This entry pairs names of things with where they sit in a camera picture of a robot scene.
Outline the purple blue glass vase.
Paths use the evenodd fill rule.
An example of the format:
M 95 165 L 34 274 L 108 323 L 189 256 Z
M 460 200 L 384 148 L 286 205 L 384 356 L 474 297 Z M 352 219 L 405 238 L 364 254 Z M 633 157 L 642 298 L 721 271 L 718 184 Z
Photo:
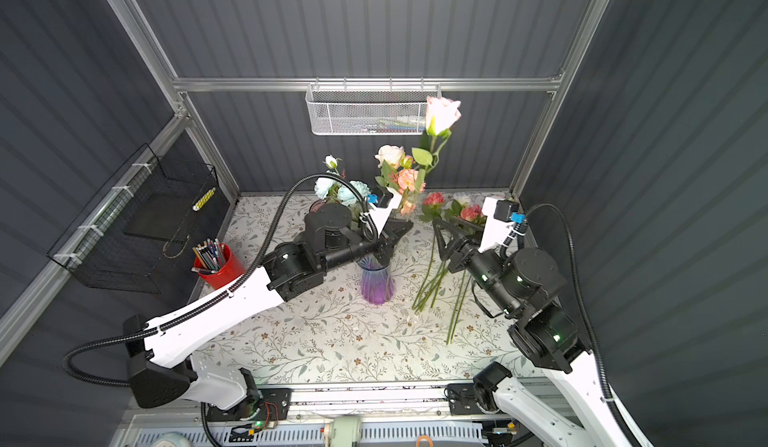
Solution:
M 362 297 L 374 305 L 388 302 L 395 293 L 395 281 L 388 263 L 382 263 L 369 254 L 358 261 L 362 269 L 360 292 Z

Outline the pink peony flower stem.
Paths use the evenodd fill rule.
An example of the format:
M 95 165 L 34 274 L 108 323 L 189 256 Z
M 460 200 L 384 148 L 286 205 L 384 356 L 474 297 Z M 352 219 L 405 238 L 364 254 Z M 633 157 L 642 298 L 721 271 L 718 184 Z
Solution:
M 402 217 L 408 217 L 415 212 L 420 194 L 425 189 L 424 181 L 418 183 L 418 164 L 412 156 L 405 155 L 400 160 L 398 167 L 392 172 L 390 178 L 394 187 L 402 196 L 399 213 Z

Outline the light blue peony flower stem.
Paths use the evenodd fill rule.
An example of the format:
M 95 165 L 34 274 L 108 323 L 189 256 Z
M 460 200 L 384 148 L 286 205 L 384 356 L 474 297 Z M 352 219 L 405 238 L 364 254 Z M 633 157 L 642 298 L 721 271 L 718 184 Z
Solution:
M 344 169 L 340 167 L 340 158 L 329 154 L 325 157 L 324 164 L 327 173 L 337 175 L 341 178 L 346 177 Z M 338 181 L 322 177 L 315 180 L 314 193 L 317 200 L 325 199 L 327 204 L 336 203 L 346 206 L 352 213 L 352 229 L 356 230 L 362 228 L 359 220 L 361 207 L 351 189 Z

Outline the cream pink rose stem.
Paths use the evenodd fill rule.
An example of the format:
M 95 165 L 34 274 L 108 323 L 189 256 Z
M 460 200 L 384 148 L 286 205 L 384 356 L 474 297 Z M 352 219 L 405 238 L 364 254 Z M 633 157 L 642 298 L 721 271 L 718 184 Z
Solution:
M 383 187 L 398 189 L 398 176 L 402 170 L 405 150 L 401 146 L 382 145 L 375 154 L 380 174 L 377 182 Z

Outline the pink coral rose stem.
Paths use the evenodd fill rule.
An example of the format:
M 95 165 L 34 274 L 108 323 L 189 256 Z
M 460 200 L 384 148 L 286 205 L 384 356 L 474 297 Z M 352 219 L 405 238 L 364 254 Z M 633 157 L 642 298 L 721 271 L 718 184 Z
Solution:
M 419 145 L 411 149 L 416 163 L 416 183 L 418 193 L 424 191 L 426 179 L 437 168 L 451 135 L 452 128 L 461 117 L 461 102 L 446 97 L 428 97 L 426 104 L 425 126 Z

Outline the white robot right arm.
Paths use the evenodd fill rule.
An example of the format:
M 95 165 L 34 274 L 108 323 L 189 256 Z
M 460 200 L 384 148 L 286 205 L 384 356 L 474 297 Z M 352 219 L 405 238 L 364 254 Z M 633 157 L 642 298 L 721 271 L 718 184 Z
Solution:
M 597 347 L 556 304 L 567 285 L 553 257 L 525 247 L 502 257 L 456 223 L 433 223 L 440 257 L 466 272 L 510 320 L 514 346 L 554 384 L 576 418 L 569 420 L 492 362 L 473 379 L 478 406 L 520 421 L 547 446 L 647 446 L 650 441 L 600 373 Z

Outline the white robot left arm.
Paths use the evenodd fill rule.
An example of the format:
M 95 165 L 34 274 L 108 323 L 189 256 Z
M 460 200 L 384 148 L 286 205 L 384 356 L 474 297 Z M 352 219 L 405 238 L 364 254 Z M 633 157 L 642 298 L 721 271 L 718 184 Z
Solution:
M 305 228 L 290 242 L 267 254 L 251 275 L 229 284 L 170 314 L 146 323 L 155 329 L 130 345 L 128 383 L 139 407 L 149 409 L 178 399 L 206 403 L 222 411 L 258 402 L 250 372 L 225 368 L 197 354 L 197 349 L 256 314 L 321 285 L 327 273 L 373 255 L 388 264 L 399 240 L 413 227 L 389 219 L 377 209 L 375 240 L 351 227 L 351 211 L 328 204 L 304 218 Z

